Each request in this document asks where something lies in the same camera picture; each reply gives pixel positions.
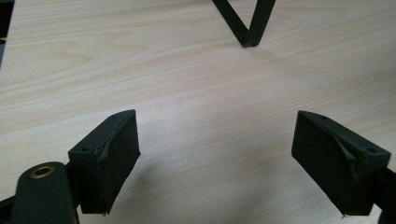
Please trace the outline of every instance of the metal bracket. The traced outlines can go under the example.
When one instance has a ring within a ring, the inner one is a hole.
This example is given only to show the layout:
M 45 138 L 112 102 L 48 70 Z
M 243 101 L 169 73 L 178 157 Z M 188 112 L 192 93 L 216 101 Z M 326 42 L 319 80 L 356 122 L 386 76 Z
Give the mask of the metal bracket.
M 233 30 L 242 47 L 256 47 L 262 40 L 276 0 L 258 0 L 248 29 L 228 0 L 213 0 L 219 12 Z

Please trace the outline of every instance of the tabletop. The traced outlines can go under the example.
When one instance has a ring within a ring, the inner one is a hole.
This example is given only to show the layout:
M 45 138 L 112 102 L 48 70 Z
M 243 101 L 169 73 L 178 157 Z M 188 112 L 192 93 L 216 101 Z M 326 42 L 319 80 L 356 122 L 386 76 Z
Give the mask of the tabletop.
M 249 23 L 256 2 L 230 1 Z M 376 223 L 343 217 L 291 157 L 298 110 L 392 153 L 396 2 L 277 0 L 243 49 L 203 0 L 16 1 L 0 71 L 0 200 L 135 109 L 142 156 L 81 223 Z

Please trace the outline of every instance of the screw hole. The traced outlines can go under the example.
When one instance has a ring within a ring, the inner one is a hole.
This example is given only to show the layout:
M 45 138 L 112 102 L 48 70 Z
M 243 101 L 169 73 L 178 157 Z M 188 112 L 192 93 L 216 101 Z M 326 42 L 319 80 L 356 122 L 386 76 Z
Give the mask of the screw hole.
M 38 179 L 50 175 L 55 168 L 53 166 L 43 166 L 35 169 L 32 173 L 30 173 L 30 177 L 33 179 Z

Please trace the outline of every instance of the clamp jaw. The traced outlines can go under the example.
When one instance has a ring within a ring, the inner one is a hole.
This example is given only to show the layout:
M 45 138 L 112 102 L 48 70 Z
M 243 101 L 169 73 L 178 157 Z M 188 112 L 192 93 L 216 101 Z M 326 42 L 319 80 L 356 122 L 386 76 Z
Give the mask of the clamp jaw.
M 373 204 L 396 222 L 390 153 L 332 119 L 299 111 L 291 155 L 343 215 L 368 216 Z
M 109 214 L 140 156 L 134 110 L 112 115 L 69 152 L 66 165 L 46 162 L 24 172 L 16 195 L 0 202 L 0 223 L 78 223 Z

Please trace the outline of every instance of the black plastic part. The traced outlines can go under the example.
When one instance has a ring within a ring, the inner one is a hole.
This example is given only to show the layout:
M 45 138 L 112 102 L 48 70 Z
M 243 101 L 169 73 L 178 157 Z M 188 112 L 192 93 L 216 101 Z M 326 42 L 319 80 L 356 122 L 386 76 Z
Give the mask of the black plastic part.
M 14 201 L 15 196 L 12 196 L 0 202 L 0 224 L 6 224 L 11 219 L 11 211 Z
M 62 163 L 42 163 L 20 176 L 11 220 L 12 224 L 78 223 Z
M 292 156 L 344 215 L 368 216 L 390 153 L 319 114 L 299 111 Z
M 0 38 L 7 36 L 13 8 L 14 1 L 0 1 Z
M 68 154 L 75 204 L 86 214 L 109 213 L 140 156 L 134 110 L 107 118 Z
M 378 174 L 372 190 L 373 200 L 392 221 L 396 222 L 396 174 L 390 169 Z
M 258 0 L 249 29 L 233 10 L 228 0 L 213 0 L 242 47 L 256 47 L 262 40 L 276 0 Z

